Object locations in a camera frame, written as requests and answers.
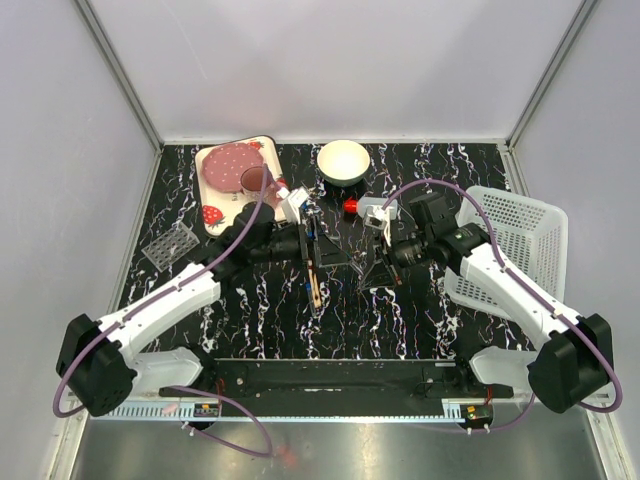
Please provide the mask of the white plastic basket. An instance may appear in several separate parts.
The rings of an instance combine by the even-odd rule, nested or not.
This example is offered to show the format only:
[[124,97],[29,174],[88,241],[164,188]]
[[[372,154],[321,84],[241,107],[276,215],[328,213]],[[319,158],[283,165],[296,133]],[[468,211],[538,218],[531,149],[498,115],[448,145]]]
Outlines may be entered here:
[[[499,248],[549,295],[564,303],[569,225],[559,207],[512,192],[472,186],[466,192],[482,207]],[[486,225],[466,198],[456,215],[459,225]],[[458,305],[506,320],[511,317],[474,283],[447,269],[444,290]]]

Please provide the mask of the clear test tube rack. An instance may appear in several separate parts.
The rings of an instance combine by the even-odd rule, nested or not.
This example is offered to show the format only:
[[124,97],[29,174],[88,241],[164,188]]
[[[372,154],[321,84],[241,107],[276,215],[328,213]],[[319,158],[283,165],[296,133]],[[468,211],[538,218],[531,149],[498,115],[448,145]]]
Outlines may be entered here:
[[177,222],[142,252],[159,272],[164,272],[199,244],[197,235],[183,222]]

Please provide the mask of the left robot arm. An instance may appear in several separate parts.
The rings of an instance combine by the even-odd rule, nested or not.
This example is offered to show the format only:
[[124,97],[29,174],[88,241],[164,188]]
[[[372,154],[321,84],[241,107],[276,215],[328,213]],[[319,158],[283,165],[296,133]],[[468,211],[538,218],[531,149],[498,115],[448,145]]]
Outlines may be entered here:
[[81,408],[100,417],[131,395],[184,386],[196,396],[215,386],[216,372],[189,347],[147,353],[156,337],[197,310],[218,302],[254,266],[291,261],[308,273],[312,308],[321,304],[316,272],[351,258],[326,235],[316,216],[279,227],[266,204],[249,203],[172,280],[133,304],[92,320],[81,314],[66,328],[55,371]]

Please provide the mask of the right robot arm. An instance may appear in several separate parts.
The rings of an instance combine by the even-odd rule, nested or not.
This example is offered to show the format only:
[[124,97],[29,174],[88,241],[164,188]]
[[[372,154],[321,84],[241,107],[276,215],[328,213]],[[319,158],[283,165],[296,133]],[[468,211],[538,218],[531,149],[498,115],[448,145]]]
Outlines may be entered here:
[[365,209],[365,225],[378,234],[361,288],[399,286],[402,270],[436,262],[487,293],[534,347],[474,353],[454,371],[460,393],[472,397],[488,385],[503,385],[528,390],[551,411],[563,413],[607,385],[620,385],[604,318],[583,316],[548,294],[508,260],[487,225],[459,224],[442,194],[422,195],[410,206],[416,228],[399,241],[391,238],[395,216],[389,201]]

